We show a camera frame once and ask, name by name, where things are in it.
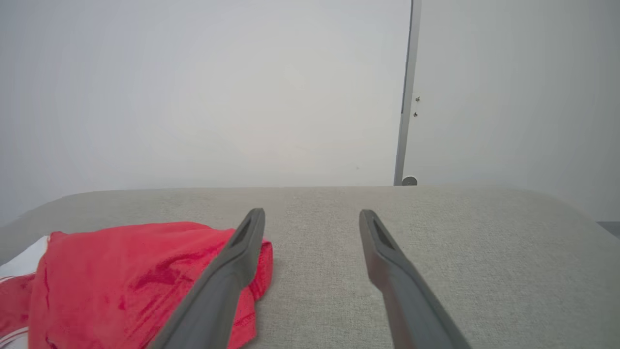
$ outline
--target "fabric texture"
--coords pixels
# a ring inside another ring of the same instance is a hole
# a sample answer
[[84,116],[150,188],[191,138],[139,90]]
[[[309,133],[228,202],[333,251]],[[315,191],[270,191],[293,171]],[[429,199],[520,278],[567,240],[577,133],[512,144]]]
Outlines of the fabric texture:
[[191,220],[235,227],[263,207],[274,282],[247,349],[391,348],[361,249],[381,218],[471,346],[620,348],[620,240],[552,197],[497,187],[107,191],[45,204],[0,229],[10,259],[50,229]]
[[[233,233],[191,222],[52,233],[36,274],[5,282],[23,288],[16,294],[22,303],[2,309],[0,325],[29,325],[33,349],[145,348]],[[263,241],[229,349],[255,337],[254,302],[271,283],[272,265],[271,243]],[[9,298],[2,297],[3,305],[10,306]]]
[[0,348],[28,348],[28,316],[32,281],[49,236],[38,239],[22,253],[0,265]]

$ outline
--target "white wall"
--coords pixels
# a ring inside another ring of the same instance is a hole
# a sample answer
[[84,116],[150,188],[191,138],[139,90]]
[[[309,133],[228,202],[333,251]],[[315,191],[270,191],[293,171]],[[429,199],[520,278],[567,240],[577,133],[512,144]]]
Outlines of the white wall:
[[0,225],[95,190],[390,185],[409,6],[0,2]]
[[425,0],[405,175],[620,220],[619,18],[617,0]]

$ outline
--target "white door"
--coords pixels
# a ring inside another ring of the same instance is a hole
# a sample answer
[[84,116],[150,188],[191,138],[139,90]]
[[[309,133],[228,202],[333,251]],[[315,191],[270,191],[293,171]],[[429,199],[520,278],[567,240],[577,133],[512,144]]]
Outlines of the white door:
[[620,220],[620,2],[422,3],[404,175]]

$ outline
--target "red towel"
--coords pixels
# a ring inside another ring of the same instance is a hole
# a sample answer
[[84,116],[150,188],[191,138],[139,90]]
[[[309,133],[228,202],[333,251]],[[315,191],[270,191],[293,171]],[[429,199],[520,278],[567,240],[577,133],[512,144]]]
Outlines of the red towel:
[[[29,347],[145,348],[233,233],[191,222],[52,233],[33,280]],[[255,337],[254,302],[272,271],[272,245],[263,241],[229,349]]]
[[0,283],[0,348],[28,333],[28,311],[34,274]]

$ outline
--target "gray fabric surface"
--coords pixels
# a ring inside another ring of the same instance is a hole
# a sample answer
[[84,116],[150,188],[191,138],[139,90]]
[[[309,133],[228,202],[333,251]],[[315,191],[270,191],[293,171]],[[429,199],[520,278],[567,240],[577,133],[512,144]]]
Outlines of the gray fabric surface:
[[263,207],[274,278],[247,348],[391,348],[366,275],[375,210],[474,348],[620,348],[620,240],[553,198],[502,188],[252,188],[64,197],[0,230],[4,263],[54,230],[191,220],[236,227]]

